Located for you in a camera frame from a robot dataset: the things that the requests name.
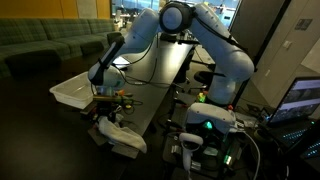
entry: desk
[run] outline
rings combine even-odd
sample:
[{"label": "desk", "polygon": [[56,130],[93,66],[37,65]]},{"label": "desk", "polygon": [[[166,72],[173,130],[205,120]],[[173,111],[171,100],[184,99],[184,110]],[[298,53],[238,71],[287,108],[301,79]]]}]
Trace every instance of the desk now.
[{"label": "desk", "polygon": [[[148,79],[158,57],[153,81],[170,84],[189,46],[159,41],[157,50],[157,45],[153,43],[144,60],[126,74]],[[111,153],[110,145],[98,147],[87,133],[91,124],[80,119],[80,110],[57,103],[49,93],[49,88],[87,71],[101,55],[67,60],[60,68],[32,77],[0,80],[0,179],[120,179],[131,160]],[[144,103],[125,116],[132,122],[128,126],[143,135],[168,88],[125,85],[124,89]]]}]

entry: office background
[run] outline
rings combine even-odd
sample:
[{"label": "office background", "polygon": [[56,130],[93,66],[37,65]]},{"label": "office background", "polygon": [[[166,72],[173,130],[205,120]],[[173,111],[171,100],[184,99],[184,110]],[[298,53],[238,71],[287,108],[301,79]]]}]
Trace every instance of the office background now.
[{"label": "office background", "polygon": [[[214,0],[212,3],[224,2]],[[270,106],[277,106],[297,76],[318,76],[320,17],[318,0],[242,0],[230,31],[255,59],[284,3],[290,2],[273,36],[269,38],[253,84]],[[81,12],[78,5],[91,7]],[[1,18],[112,18],[109,0],[10,0],[0,1]],[[311,19],[305,30],[296,29],[301,19]]]}]

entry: computer monitor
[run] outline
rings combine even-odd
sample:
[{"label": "computer monitor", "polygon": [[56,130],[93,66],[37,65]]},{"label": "computer monitor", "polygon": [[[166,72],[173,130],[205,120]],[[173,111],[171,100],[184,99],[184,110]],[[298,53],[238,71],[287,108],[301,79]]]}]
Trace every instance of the computer monitor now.
[{"label": "computer monitor", "polygon": [[307,118],[320,105],[320,77],[298,77],[269,118],[269,126]]}]

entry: green sofa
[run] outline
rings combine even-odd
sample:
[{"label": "green sofa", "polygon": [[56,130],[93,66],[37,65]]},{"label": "green sofa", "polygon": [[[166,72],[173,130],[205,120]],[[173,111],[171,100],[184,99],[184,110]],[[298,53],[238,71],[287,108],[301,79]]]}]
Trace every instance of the green sofa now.
[{"label": "green sofa", "polygon": [[54,50],[67,60],[88,44],[109,48],[114,30],[112,19],[0,19],[0,78],[11,76],[5,63],[11,56]]}]

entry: floor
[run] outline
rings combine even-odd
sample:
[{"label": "floor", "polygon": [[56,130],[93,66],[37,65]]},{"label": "floor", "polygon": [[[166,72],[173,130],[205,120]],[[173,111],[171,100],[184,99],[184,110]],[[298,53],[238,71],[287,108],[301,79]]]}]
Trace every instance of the floor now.
[{"label": "floor", "polygon": [[[196,48],[196,53],[193,56],[193,60],[203,61],[205,63],[213,63],[210,56],[206,53],[206,51],[198,46]],[[190,87],[200,86],[199,82],[196,82],[193,79],[193,75],[195,72],[199,70],[208,70],[204,65],[200,65],[197,63],[191,63],[190,70],[187,71],[187,77],[190,79],[190,84],[182,83],[179,84],[184,87],[185,91]],[[197,90],[193,90],[190,95],[196,95],[199,93]],[[170,89],[166,98],[162,102],[158,112],[156,113],[153,119],[153,125],[150,126],[149,129],[144,134],[144,139],[148,145],[148,152],[146,154],[139,153],[138,158],[133,160],[127,170],[122,177],[123,180],[127,179],[140,179],[140,180],[161,180],[164,179],[164,163],[162,160],[162,141],[163,141],[163,132],[164,132],[164,123],[168,118],[168,112],[170,110],[170,103],[172,99],[172,95],[176,95],[174,89]],[[267,105],[266,101],[262,97],[262,95],[258,92],[255,86],[249,81],[245,91],[243,92],[238,104],[237,108],[241,108],[242,110],[248,111],[247,104],[257,106],[258,108],[262,108],[264,105]],[[176,121],[181,121],[185,114],[185,108],[176,108],[175,114],[172,119]]]}]

